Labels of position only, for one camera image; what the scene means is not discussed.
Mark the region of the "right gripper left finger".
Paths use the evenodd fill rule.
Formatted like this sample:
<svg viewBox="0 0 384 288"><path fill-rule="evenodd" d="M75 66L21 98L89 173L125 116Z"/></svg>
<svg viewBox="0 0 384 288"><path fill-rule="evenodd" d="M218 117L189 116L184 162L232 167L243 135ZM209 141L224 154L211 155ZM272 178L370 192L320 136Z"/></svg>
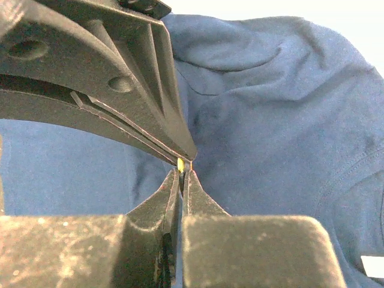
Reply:
<svg viewBox="0 0 384 288"><path fill-rule="evenodd" d="M170 287L179 173L127 214L1 217L2 287Z"/></svg>

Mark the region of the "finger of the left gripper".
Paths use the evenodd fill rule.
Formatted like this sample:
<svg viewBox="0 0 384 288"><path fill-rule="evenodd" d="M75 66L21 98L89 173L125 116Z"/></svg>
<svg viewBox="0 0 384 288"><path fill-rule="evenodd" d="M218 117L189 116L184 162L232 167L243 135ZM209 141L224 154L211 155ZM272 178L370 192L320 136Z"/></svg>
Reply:
<svg viewBox="0 0 384 288"><path fill-rule="evenodd" d="M1 118L74 128L136 147L174 166L178 161L88 96L50 82L2 74Z"/></svg>
<svg viewBox="0 0 384 288"><path fill-rule="evenodd" d="M151 142L193 161L161 1L2 1L1 75L90 99Z"/></svg>

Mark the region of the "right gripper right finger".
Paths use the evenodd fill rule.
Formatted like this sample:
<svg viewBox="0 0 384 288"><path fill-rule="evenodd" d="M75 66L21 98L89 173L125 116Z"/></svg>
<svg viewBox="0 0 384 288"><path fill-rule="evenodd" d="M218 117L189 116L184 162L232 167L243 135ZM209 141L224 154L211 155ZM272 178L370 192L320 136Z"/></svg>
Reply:
<svg viewBox="0 0 384 288"><path fill-rule="evenodd" d="M231 216L185 174L184 287L345 287L327 231L303 215Z"/></svg>

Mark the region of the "round colourful brooch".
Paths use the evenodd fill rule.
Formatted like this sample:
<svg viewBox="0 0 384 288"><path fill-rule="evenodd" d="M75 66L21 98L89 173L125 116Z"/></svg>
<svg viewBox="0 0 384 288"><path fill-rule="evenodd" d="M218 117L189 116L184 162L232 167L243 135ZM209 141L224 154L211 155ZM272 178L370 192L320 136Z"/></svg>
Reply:
<svg viewBox="0 0 384 288"><path fill-rule="evenodd" d="M179 173L186 173L187 171L193 169L193 163L191 161L187 161L187 160L178 158L177 168L178 168Z"/></svg>

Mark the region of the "navy blue t-shirt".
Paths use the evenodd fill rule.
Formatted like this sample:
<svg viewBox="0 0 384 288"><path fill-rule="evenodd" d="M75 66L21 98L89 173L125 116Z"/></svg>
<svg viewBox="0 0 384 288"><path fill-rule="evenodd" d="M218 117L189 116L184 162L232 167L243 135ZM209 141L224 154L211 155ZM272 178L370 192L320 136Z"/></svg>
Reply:
<svg viewBox="0 0 384 288"><path fill-rule="evenodd" d="M328 231L348 287L382 287L383 78L343 36L298 17L170 14L184 115L204 190L232 215L293 214ZM134 147L1 121L9 215L123 214L170 166Z"/></svg>

